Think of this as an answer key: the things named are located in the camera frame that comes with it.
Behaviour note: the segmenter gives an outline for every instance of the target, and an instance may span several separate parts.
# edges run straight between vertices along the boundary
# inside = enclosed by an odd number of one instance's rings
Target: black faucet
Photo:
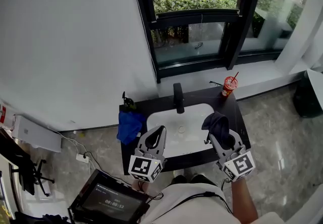
[[[184,97],[183,97],[183,91],[181,83],[174,83],[174,105],[176,107],[177,113],[182,114],[184,112]]]

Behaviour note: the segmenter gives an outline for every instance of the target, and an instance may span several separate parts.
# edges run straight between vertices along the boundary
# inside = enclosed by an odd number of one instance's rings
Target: marble floor
[[[247,177],[251,196],[259,215],[274,211],[283,220],[288,220],[313,194],[312,184],[323,182],[323,116],[313,119],[298,116],[292,103],[294,91],[295,85],[290,85],[239,102],[256,163],[256,170]],[[76,139],[91,151],[104,171],[131,182],[131,177],[122,175],[117,132],[117,127],[111,127],[65,133],[65,136]],[[84,153],[82,146],[77,149]],[[73,202],[89,177],[89,164],[75,159],[77,149],[64,139],[61,153],[34,148],[30,151],[34,160],[47,160],[44,176],[56,181],[49,188],[52,193],[63,195],[66,205]],[[203,173],[217,184],[225,178],[213,162],[188,171]],[[171,179],[172,173],[161,173],[148,192],[155,195]],[[231,202],[229,184],[225,184],[224,192]],[[33,211],[32,206],[25,209]],[[45,213],[38,211],[34,215]]]

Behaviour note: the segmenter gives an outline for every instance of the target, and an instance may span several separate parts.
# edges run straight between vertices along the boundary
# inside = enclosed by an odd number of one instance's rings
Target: blue towel
[[[117,139],[123,144],[129,144],[141,130],[142,123],[146,119],[142,114],[134,112],[119,112],[119,127]]]

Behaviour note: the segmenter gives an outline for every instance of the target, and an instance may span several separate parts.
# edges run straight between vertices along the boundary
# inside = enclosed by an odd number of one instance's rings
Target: black countertop
[[[206,103],[212,106],[214,111],[218,111],[227,116],[229,119],[229,127],[238,133],[246,148],[250,148],[249,137],[244,125],[240,109],[234,94],[231,93],[228,98],[221,95],[222,87],[202,89],[193,92],[184,93],[184,106]],[[161,97],[151,100],[136,102],[137,112],[144,115],[146,119],[155,112],[175,109],[173,104],[173,96]],[[123,105],[119,106],[120,111],[125,111]],[[147,132],[146,124],[142,125],[141,135]],[[134,154],[137,147],[139,137],[128,145],[121,143],[122,162],[125,175],[128,175],[128,167],[130,156]],[[185,169],[188,167],[205,164],[216,161],[219,157],[214,149],[207,149],[191,154],[167,158],[165,167],[162,172]]]

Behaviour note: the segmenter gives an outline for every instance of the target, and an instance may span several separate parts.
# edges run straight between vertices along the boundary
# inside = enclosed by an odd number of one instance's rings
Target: drain
[[[180,126],[180,127],[178,128],[178,132],[179,132],[179,133],[184,133],[184,132],[185,132],[185,127],[184,127],[184,126]]]

